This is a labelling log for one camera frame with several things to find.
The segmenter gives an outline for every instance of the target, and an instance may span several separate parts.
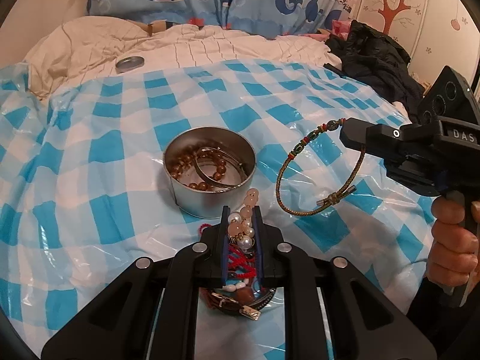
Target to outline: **finger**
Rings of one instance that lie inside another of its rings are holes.
[[[427,265],[427,277],[434,283],[448,287],[462,286],[469,280],[468,274],[454,272],[435,263]]]
[[[471,253],[455,253],[441,243],[435,243],[428,256],[428,261],[454,272],[469,274],[478,264],[477,256]]]
[[[440,222],[456,225],[465,218],[465,209],[458,203],[443,196],[436,198],[431,205],[431,213]]]
[[[472,215],[475,222],[480,223],[480,202],[472,202]]]
[[[468,288],[468,292],[470,293],[477,285],[480,283],[480,265],[477,266],[477,269],[474,273],[472,273],[473,278],[470,287]]]
[[[479,249],[477,237],[459,225],[436,221],[431,228],[431,234],[437,242],[456,253],[475,253]]]

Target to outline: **black jacket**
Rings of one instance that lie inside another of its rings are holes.
[[[402,46],[356,20],[352,21],[347,40],[331,35],[326,45],[340,57],[347,76],[370,85],[390,103],[401,102],[412,122],[417,121],[424,89],[410,77],[410,56]]]

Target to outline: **blue checkered plastic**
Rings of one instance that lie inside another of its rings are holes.
[[[262,215],[288,242],[315,257],[347,257],[403,310],[416,293],[424,264],[411,263],[429,251],[431,199],[388,179],[379,159],[366,156],[357,191],[319,215],[292,217],[275,201],[287,153],[317,125],[340,117],[406,122],[370,87],[263,60],[95,79],[48,107],[26,86],[26,65],[0,71],[0,305],[37,354],[134,259],[171,257],[197,240],[203,220],[175,206],[161,173],[168,142],[198,126],[227,127],[251,142]],[[311,209],[350,175],[358,153],[338,133],[322,134],[291,163],[286,205]],[[231,351],[282,359],[281,297],[247,325],[225,325],[200,304],[197,359]]]

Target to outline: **bed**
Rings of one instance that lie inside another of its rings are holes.
[[[165,259],[198,240],[205,220],[180,210],[161,178],[165,146],[197,126],[252,143],[262,216],[286,241],[314,257],[345,256],[407,311],[431,246],[431,198],[367,156],[357,191],[334,209],[297,218],[275,201],[287,153],[318,124],[410,122],[372,88],[325,69],[341,68],[339,58],[300,35],[195,23],[150,35],[133,21],[83,16],[0,70],[0,305],[37,356],[136,258]],[[127,56],[145,65],[117,74]],[[337,131],[304,153],[282,186],[284,202],[302,210],[336,191],[357,161]],[[196,358],[284,358],[282,301],[279,290],[253,323],[200,302]]]

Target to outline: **camera lens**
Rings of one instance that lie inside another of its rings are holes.
[[[454,100],[455,97],[457,97],[457,87],[452,81],[448,82],[445,86],[445,92],[449,100]]]
[[[429,124],[431,122],[431,113],[430,111],[425,111],[423,113],[423,123],[424,124]]]
[[[433,99],[433,113],[435,115],[443,115],[444,112],[445,103],[443,102],[443,98],[438,95]]]

